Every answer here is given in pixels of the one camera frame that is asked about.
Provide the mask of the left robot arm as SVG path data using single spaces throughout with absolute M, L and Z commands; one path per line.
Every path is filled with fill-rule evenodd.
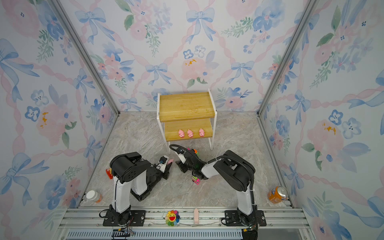
M 130 196 L 138 201 L 148 197 L 162 179 L 168 179 L 173 161 L 162 156 L 157 164 L 152 164 L 138 152 L 114 157 L 110 162 L 115 188 L 112 209 L 123 214 L 130 210 Z

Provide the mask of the pink truck green top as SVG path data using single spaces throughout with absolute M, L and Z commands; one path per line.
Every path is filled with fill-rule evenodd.
M 200 179 L 195 177 L 195 176 L 192 176 L 192 181 L 196 184 L 196 185 L 199 185 L 200 184 Z

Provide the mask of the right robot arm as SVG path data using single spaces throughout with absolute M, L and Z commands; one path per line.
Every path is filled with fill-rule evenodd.
M 208 180 L 220 175 L 234 190 L 238 197 L 238 220 L 229 220 L 227 225 L 253 227 L 257 223 L 257 206 L 253 194 L 255 168 L 249 162 L 231 150 L 208 162 L 202 161 L 194 149 L 179 145 L 171 145 L 170 149 L 177 153 L 179 169 L 185 173 L 191 171 L 198 180 Z

